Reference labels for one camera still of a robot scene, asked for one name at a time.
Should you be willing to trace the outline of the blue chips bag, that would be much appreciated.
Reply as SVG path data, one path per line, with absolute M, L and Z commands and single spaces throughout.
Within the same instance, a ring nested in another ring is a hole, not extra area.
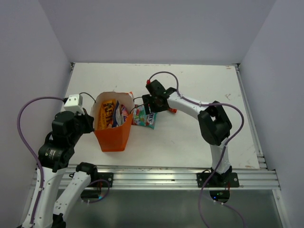
M 122 105 L 119 103 L 119 101 L 117 101 L 113 112 L 112 128 L 121 126 L 123 125 L 123 123 L 124 123 L 124 118 L 122 115 Z

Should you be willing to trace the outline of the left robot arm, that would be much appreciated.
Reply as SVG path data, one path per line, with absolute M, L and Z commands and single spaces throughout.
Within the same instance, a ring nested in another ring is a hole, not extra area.
M 38 151 L 37 181 L 23 228 L 64 228 L 66 219 L 87 186 L 98 183 L 97 167 L 82 162 L 73 178 L 58 196 L 59 185 L 66 173 L 74 147 L 83 134 L 93 132 L 93 117 L 63 111 L 56 114 L 45 143 Z

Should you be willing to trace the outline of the purple Fox's candy bag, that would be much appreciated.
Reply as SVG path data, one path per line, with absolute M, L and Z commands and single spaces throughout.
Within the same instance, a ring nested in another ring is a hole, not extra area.
M 126 118 L 129 116 L 129 112 L 127 110 L 127 108 L 122 104 L 121 105 L 121 118 L 123 119 L 123 121 L 126 121 Z

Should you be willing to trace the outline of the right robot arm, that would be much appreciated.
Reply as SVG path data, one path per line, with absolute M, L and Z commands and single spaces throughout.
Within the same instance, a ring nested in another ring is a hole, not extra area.
M 146 114 L 159 113 L 171 108 L 182 111 L 198 121 L 202 138 L 210 145 L 211 169 L 216 171 L 212 174 L 211 180 L 219 187 L 227 183 L 232 166 L 228 155 L 222 155 L 222 151 L 230 136 L 232 123 L 219 102 L 209 104 L 191 100 L 179 94 L 175 88 L 165 89 L 158 80 L 147 80 L 146 88 L 149 94 L 142 96 Z

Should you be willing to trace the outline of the teal Fox's candy bag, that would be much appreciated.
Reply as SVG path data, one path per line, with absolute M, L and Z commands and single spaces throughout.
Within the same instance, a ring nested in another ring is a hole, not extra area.
M 155 128 L 156 113 L 146 114 L 143 105 L 136 105 L 133 110 L 132 125 Z

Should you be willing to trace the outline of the orange paper bag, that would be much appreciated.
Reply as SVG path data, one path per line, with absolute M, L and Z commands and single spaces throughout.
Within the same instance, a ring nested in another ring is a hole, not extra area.
M 117 126 L 114 128 L 106 127 L 105 129 L 98 129 L 100 109 L 102 107 L 102 103 L 112 99 L 124 105 L 127 111 L 129 112 L 129 115 L 121 126 Z M 90 115 L 94 117 L 94 134 L 103 152 L 121 152 L 125 150 L 130 135 L 131 125 L 133 122 L 134 107 L 134 95 L 132 92 L 102 92 L 97 96 L 96 102 L 91 108 Z

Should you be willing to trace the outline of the yellow potato chips bag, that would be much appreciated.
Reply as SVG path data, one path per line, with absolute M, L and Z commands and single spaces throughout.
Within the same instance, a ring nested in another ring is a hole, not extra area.
M 110 99 L 102 102 L 97 125 L 98 130 L 113 128 L 113 115 L 117 102 L 118 101 L 116 99 Z

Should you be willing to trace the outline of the red nuts snack packet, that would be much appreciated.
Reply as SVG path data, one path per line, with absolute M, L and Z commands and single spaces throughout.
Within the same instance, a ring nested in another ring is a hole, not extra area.
M 168 111 L 171 112 L 171 113 L 173 113 L 173 114 L 176 114 L 176 113 L 177 113 L 177 109 L 169 108 Z

